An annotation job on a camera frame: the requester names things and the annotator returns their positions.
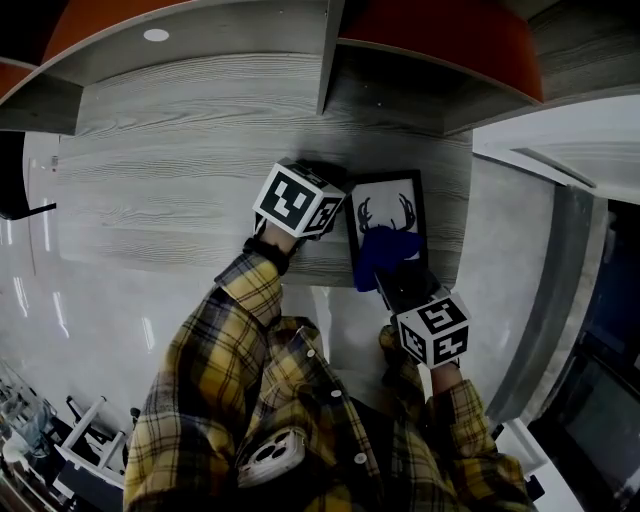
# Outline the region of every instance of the ceiling light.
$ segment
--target ceiling light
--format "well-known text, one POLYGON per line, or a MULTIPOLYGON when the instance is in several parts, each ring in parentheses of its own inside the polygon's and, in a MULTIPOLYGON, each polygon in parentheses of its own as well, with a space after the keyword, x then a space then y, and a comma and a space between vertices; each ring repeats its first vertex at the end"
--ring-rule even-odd
POLYGON ((162 30, 161 28, 152 28, 145 30, 144 38, 147 41, 153 41, 154 43, 160 43, 169 39, 169 32, 162 30))

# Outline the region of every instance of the plaid shirt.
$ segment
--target plaid shirt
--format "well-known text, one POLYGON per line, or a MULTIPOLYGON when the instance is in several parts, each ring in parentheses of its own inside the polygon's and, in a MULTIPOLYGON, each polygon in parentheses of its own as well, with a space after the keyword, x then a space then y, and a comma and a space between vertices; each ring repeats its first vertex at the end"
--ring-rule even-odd
MULTIPOLYGON (((275 266, 242 254, 180 328, 133 434, 127 510, 242 508, 236 461, 283 427, 304 436, 310 461, 303 487, 312 494, 293 509, 533 508, 520 464, 497 452, 472 384, 425 405, 417 368, 401 350, 385 377, 400 412, 383 484, 353 402, 313 350, 318 331, 305 319, 280 317, 281 298, 275 266), (366 461, 356 464, 357 454, 366 461)), ((383 347, 393 346, 394 334, 383 329, 383 347)), ((282 510, 293 490, 264 506, 282 510)))

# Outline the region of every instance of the picture frame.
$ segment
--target picture frame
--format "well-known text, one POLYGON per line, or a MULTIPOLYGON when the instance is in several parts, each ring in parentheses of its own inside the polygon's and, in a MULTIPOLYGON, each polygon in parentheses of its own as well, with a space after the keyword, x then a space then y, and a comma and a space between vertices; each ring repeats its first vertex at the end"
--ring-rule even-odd
MULTIPOLYGON (((361 229, 359 229, 359 224, 361 219, 357 218, 358 209, 361 207, 363 203, 361 200, 363 197, 363 194, 358 192, 358 188, 361 185, 371 185, 376 183, 391 183, 391 182, 407 182, 407 181, 410 182, 413 196, 409 197, 408 195, 403 193, 404 199, 398 197, 398 204, 402 208, 404 208, 404 205, 407 203, 407 200, 408 200, 413 206, 413 213, 415 214, 415 224, 411 226, 410 231, 418 233, 425 239, 425 245, 423 249, 420 250, 418 258, 425 265, 428 265, 428 250, 426 245, 427 226, 426 226, 426 220, 425 220, 424 196, 422 191, 422 178, 420 175, 420 171, 418 169, 414 169, 414 170, 406 170, 406 171, 390 171, 390 172, 381 172, 381 173, 374 173, 374 174, 363 174, 360 176, 356 175, 353 178, 353 181, 356 184, 355 188, 352 190, 351 194, 344 201, 344 209, 347 217, 347 232, 349 235, 349 250, 351 253, 352 269, 355 271, 356 263, 358 262, 358 257, 360 255, 360 240, 364 236, 363 233, 361 232, 361 229)), ((392 187, 392 189, 394 190, 404 189, 408 191, 409 189, 407 188, 407 186, 408 186, 407 183, 400 184, 399 186, 398 184, 396 184, 392 187)), ((382 197, 385 201, 394 199, 394 198, 388 197, 394 194, 393 190, 391 191, 389 190, 389 186, 385 187, 384 189, 381 188, 380 192, 381 192, 380 197, 382 197)), ((364 211, 367 211, 367 207, 370 205, 371 207, 375 208, 374 206, 375 199, 376 199, 375 197, 372 198, 372 201, 369 201, 367 202, 366 205, 364 205, 364 211)), ((372 217, 371 222, 375 222, 376 221, 375 216, 373 214, 369 214, 369 215, 371 215, 372 217)), ((398 224, 395 224, 395 226, 392 225, 392 223, 395 223, 394 219, 389 219, 390 221, 388 223, 380 222, 379 218, 377 220, 378 222, 376 225, 388 225, 391 228, 397 229, 398 224)))

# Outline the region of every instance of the deer antler drawing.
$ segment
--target deer antler drawing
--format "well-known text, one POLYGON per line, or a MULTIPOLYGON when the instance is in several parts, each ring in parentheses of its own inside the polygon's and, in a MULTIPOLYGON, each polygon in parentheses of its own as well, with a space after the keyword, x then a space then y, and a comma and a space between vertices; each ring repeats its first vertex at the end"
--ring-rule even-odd
MULTIPOLYGON (((402 205, 402 210, 404 211, 405 225, 401 228, 396 227, 396 223, 393 219, 391 219, 391 225, 393 229, 396 231, 409 231, 413 225, 416 223, 416 214, 413 210, 413 204, 409 201, 404 194, 399 194, 400 204, 402 205)), ((369 201, 370 197, 367 197, 360 206, 358 206, 358 229, 362 234, 369 231, 369 221, 372 218, 372 215, 369 213, 369 201)))

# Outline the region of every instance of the orange shelf panel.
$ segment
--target orange shelf panel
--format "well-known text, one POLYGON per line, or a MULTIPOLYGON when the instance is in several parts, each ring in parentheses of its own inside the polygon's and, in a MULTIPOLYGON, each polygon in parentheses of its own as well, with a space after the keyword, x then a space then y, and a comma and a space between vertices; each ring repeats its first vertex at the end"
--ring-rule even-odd
POLYGON ((49 40, 43 63, 118 23, 189 1, 191 0, 69 0, 49 40))
POLYGON ((487 0, 369 0, 339 42, 425 58, 542 102, 526 21, 487 0))
POLYGON ((31 71, 28 69, 0 62, 0 98, 29 74, 31 71))

